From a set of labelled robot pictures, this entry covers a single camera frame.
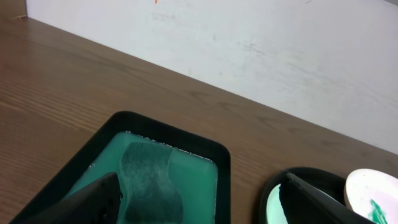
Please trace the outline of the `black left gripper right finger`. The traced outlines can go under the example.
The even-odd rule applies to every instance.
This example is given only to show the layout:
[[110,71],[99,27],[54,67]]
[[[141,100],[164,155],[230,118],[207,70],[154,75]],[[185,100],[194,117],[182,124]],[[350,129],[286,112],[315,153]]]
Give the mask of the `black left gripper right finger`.
[[279,197],[288,223],[372,222],[291,172],[286,173],[281,183]]

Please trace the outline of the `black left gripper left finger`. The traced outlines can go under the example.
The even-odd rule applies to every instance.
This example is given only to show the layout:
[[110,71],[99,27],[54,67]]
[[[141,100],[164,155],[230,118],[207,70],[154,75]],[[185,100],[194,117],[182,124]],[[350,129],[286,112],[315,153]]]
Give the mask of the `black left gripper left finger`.
[[20,224],[117,224],[123,193],[109,172]]

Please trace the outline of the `dark green scrub sponge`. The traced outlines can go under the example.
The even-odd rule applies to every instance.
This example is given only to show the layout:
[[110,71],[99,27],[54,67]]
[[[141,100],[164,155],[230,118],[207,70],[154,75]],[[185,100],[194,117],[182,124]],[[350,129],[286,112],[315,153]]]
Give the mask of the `dark green scrub sponge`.
[[120,159],[120,174],[127,190],[128,223],[181,223],[183,202],[169,178],[173,148],[134,142]]

